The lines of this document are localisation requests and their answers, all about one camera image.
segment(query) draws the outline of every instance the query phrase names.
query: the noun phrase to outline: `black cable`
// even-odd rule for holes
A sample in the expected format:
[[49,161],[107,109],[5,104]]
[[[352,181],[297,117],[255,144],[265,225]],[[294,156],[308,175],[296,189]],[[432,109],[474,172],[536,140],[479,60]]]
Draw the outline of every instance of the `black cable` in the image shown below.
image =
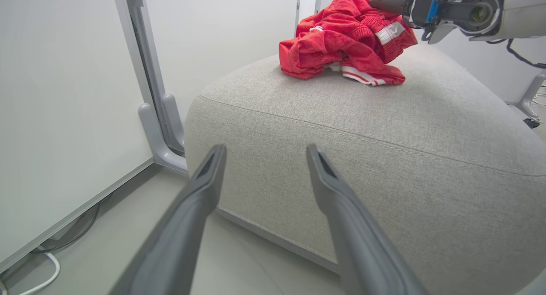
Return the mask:
[[505,41],[506,41],[506,39],[501,39],[501,40],[497,40],[496,42],[486,42],[486,43],[488,43],[488,44],[497,44],[497,43],[503,43]]
[[45,252],[52,252],[53,250],[61,249],[61,248],[64,248],[64,247],[66,247],[68,245],[73,244],[75,241],[77,241],[81,237],[83,237],[87,233],[87,231],[89,231],[89,229],[91,229],[91,227],[95,223],[95,220],[97,220],[97,216],[99,214],[99,209],[101,209],[101,203],[97,204],[97,210],[95,210],[95,215],[93,216],[93,219],[91,220],[89,225],[87,225],[87,227],[85,227],[85,229],[82,232],[80,232],[80,234],[78,234],[76,237],[74,237],[70,241],[68,241],[68,242],[66,242],[66,243],[64,243],[62,245],[59,245],[57,247],[53,247],[53,248],[49,248],[49,249],[43,249],[43,250],[33,250],[30,253],[31,254],[44,254]]
[[529,64],[533,67],[536,67],[536,68],[540,68],[540,69],[546,69],[546,64],[541,64],[541,63],[538,63],[538,64],[533,64],[532,62],[528,61],[526,58],[524,58],[523,56],[519,55],[516,51],[512,50],[512,48],[510,47],[511,46],[511,43],[514,41],[513,38],[509,39],[508,40],[508,44],[506,45],[506,50],[508,50],[508,52],[510,54],[513,54],[513,56],[515,56],[518,60],[521,60],[522,62],[526,63],[526,64]]
[[98,204],[103,204],[105,202],[107,202],[108,200],[110,200],[110,198],[112,198],[113,196],[113,193],[110,193],[108,196],[104,197],[101,201],[97,202]]

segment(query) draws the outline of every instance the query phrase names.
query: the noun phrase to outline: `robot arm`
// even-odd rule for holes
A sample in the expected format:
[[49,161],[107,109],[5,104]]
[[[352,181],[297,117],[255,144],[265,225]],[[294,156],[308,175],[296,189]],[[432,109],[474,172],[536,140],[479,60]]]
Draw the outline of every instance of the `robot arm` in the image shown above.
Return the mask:
[[370,5],[424,29],[422,40],[429,44],[453,29],[470,41],[546,35],[546,0],[370,0]]

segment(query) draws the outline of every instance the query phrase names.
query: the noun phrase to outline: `cable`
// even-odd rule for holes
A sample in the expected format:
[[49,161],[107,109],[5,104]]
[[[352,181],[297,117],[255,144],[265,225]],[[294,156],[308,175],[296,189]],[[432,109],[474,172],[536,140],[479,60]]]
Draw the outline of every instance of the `cable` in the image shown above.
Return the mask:
[[89,231],[89,229],[91,229],[91,227],[95,223],[95,220],[97,220],[97,216],[99,214],[99,209],[101,209],[101,204],[98,203],[96,206],[97,206],[97,210],[95,211],[95,215],[93,216],[93,219],[91,220],[89,225],[87,225],[87,227],[85,227],[85,229],[82,232],[80,232],[80,234],[78,234],[76,237],[74,237],[73,239],[71,239],[70,241],[67,241],[66,243],[64,243],[62,245],[59,245],[59,246],[56,246],[56,247],[53,247],[53,248],[49,248],[49,249],[33,250],[30,253],[31,254],[46,254],[47,252],[52,252],[53,250],[61,249],[61,248],[64,248],[64,247],[66,247],[68,245],[72,245],[75,241],[77,241],[81,237],[83,237],[87,233],[87,231]]
[[57,276],[59,276],[59,272],[61,272],[61,264],[59,263],[59,260],[57,260],[57,258],[55,258],[55,256],[53,256],[53,254],[50,254],[49,252],[45,252],[44,253],[48,258],[49,260],[51,260],[51,262],[53,262],[53,264],[55,265],[55,272],[53,273],[53,276],[51,276],[51,278],[47,279],[47,281],[45,281],[45,283],[42,283],[41,285],[39,286],[35,286],[33,287],[32,289],[29,289],[28,291],[24,292],[24,293],[21,293],[19,295],[31,295],[31,294],[34,294],[36,293],[37,291],[43,289],[44,287],[47,287],[48,285],[50,285],[53,280],[57,279]]
[[500,40],[497,40],[496,42],[490,41],[490,42],[486,42],[486,43],[488,43],[488,44],[497,44],[497,43],[503,43],[505,41],[507,41],[507,39],[500,39]]
[[508,40],[508,44],[506,45],[506,50],[510,53],[510,54],[513,54],[513,56],[515,56],[518,60],[521,60],[522,62],[526,63],[526,64],[529,64],[533,67],[536,67],[536,68],[540,68],[540,69],[546,69],[546,64],[541,64],[541,63],[538,63],[538,64],[533,64],[532,62],[528,61],[526,58],[524,58],[523,56],[519,55],[516,51],[512,50],[511,48],[511,44],[512,42],[514,41],[513,38],[509,39]]
[[[61,264],[59,263],[59,260],[57,260],[57,258],[55,258],[55,256],[53,256],[53,254],[50,254],[49,252],[45,252],[44,254],[55,265],[55,272],[53,273],[53,276],[47,279],[44,283],[38,286],[35,286],[32,289],[29,289],[28,291],[23,292],[19,295],[32,295],[36,293],[37,291],[40,291],[44,287],[47,287],[48,285],[50,285],[53,282],[53,280],[57,279],[57,276],[59,276],[59,273],[61,272]],[[0,291],[2,291],[2,295],[8,295],[8,289],[6,289],[6,286],[1,281],[0,281]]]
[[103,204],[105,202],[107,202],[108,200],[110,200],[110,198],[112,198],[113,196],[113,193],[110,193],[108,194],[108,196],[104,197],[101,201],[97,202],[98,204]]
[[531,103],[532,105],[546,105],[546,103],[540,103],[538,101],[535,101],[533,100],[533,103]]

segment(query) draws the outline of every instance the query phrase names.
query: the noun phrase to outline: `upholstered cushion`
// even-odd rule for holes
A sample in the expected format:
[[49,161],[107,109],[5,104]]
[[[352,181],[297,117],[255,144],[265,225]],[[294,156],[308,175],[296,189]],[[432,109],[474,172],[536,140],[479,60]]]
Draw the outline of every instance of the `upholstered cushion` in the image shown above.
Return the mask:
[[308,174],[322,147],[431,294],[513,295],[546,266],[546,144],[432,46],[398,87],[284,75],[277,56],[210,85],[187,118],[191,171],[226,143],[220,210],[335,270]]

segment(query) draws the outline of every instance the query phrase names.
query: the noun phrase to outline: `white stripe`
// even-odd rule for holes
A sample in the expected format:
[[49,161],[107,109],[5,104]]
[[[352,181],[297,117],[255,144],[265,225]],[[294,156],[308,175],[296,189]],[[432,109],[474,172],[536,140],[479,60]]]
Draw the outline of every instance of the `white stripe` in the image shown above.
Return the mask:
[[318,30],[321,31],[321,32],[324,31],[320,25],[317,25],[316,27],[310,28],[309,31],[312,31],[312,30],[314,30],[314,29],[318,29]]
[[362,71],[359,71],[357,70],[356,68],[354,67],[350,67],[350,66],[341,66],[341,71],[342,72],[350,72],[352,74],[356,74],[356,75],[359,75],[360,77],[362,77],[363,79],[366,79],[368,80],[368,82],[364,81],[363,79],[360,79],[358,77],[355,77],[354,75],[352,74],[343,74],[344,77],[347,77],[347,78],[351,78],[351,79],[354,79],[354,80],[357,80],[361,83],[364,83],[364,84],[367,84],[367,85],[372,85],[372,86],[376,86],[376,84],[374,83],[377,82],[377,85],[384,85],[386,84],[385,80],[383,79],[376,79],[374,77],[372,77],[371,75],[365,73],[365,72],[362,72]]
[[376,33],[377,38],[381,42],[382,45],[385,45],[386,43],[390,42],[394,38],[400,36],[402,33],[404,33],[406,29],[399,23],[391,23],[378,31]]

